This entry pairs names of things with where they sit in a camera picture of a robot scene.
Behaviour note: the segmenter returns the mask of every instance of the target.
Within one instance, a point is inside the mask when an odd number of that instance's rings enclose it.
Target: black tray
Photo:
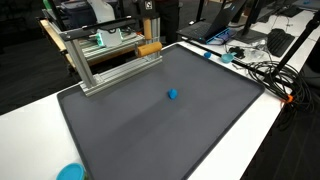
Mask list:
[[[264,92],[182,46],[162,55],[163,63],[89,98],[78,86],[58,94],[90,179],[186,179]]]

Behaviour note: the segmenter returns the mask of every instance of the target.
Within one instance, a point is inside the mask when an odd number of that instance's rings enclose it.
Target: floor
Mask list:
[[[181,2],[184,5],[180,11],[179,26],[183,28],[195,20],[199,2]],[[204,7],[202,16],[210,22],[219,9],[219,4],[209,3]],[[63,58],[43,36],[35,35],[25,41],[27,42],[11,43],[4,48],[5,54],[0,55],[0,114],[78,82],[77,78],[69,76]],[[319,107],[313,113],[299,112],[286,131],[272,128],[242,179],[320,179]]]

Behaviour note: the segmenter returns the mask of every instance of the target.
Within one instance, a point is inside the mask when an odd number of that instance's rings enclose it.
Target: white table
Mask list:
[[[288,32],[298,36],[311,18],[311,12],[303,12],[291,18],[290,24],[293,26],[288,27]],[[275,17],[271,17],[269,23],[258,23],[253,29],[268,33],[274,20]],[[285,29],[286,24],[287,19],[279,17],[274,28]],[[310,38],[316,40],[319,35],[318,28]],[[204,53],[186,42],[180,44],[196,53]],[[239,42],[233,41],[230,44],[236,45]],[[314,41],[307,40],[289,64],[300,70],[314,45]],[[219,53],[225,51],[223,47],[208,47]],[[231,64],[222,64],[218,57],[210,59],[245,75],[244,70],[236,70]],[[56,95],[57,93],[0,116],[1,179],[54,180],[65,165],[82,163]],[[280,110],[280,101],[269,92],[263,93],[210,152],[190,179],[239,179]]]

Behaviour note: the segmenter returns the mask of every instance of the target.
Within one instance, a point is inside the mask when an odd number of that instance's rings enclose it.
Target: blue ball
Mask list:
[[[210,52],[205,52],[204,54],[203,54],[203,56],[205,57],[205,58],[210,58],[211,57],[211,53]]]
[[[168,91],[168,96],[170,99],[174,100],[178,96],[178,91],[175,89],[170,89]]]

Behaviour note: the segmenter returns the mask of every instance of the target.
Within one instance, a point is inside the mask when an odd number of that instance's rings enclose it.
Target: laptop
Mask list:
[[[228,2],[220,10],[212,24],[202,21],[196,22],[191,26],[178,30],[177,33],[202,44],[208,44],[215,37],[224,34],[228,30],[227,25],[245,2],[246,0]]]

